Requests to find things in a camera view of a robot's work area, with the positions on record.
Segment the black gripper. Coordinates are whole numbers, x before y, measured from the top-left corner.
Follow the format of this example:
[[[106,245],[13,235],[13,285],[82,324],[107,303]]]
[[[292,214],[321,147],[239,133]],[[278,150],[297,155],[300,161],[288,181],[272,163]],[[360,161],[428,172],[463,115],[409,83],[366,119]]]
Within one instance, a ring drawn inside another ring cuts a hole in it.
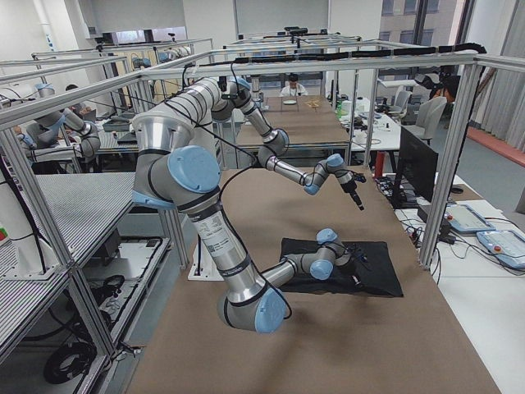
[[[349,194],[351,199],[355,202],[357,207],[363,211],[364,206],[362,200],[359,198],[357,194],[357,185],[354,180],[354,175],[352,172],[343,172],[339,175],[339,183],[342,188],[342,190]]]
[[[361,286],[362,282],[357,272],[357,265],[353,259],[349,259],[346,264],[342,266],[342,272],[349,275],[354,281],[355,286]]]

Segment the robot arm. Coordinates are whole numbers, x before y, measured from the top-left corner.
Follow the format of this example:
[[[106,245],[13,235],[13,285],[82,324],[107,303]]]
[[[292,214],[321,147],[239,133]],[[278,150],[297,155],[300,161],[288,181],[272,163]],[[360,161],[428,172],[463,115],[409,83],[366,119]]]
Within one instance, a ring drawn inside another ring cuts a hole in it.
[[[334,267],[349,263],[349,249],[332,229],[325,228],[317,234],[316,251],[288,254],[275,267],[260,272],[224,213],[216,158],[190,142],[193,126],[158,110],[139,114],[132,124],[139,141],[132,199],[189,217],[227,285],[217,303],[224,324],[274,332],[291,312],[280,286],[298,273],[325,281]]]
[[[262,139],[258,155],[252,163],[258,163],[268,171],[276,172],[301,185],[309,195],[315,195],[329,176],[334,176],[341,189],[350,196],[359,209],[363,202],[357,192],[356,183],[364,182],[364,176],[349,170],[344,159],[337,153],[332,154],[315,165],[312,171],[305,172],[284,161],[281,156],[289,147],[288,134],[274,128],[265,118],[261,109],[251,97],[250,88],[243,80],[227,80],[225,77],[214,80],[202,78],[183,88],[173,98],[164,101],[176,114],[189,121],[195,128],[206,130],[198,116],[211,116],[214,121],[223,121],[233,110],[239,109],[254,126]]]

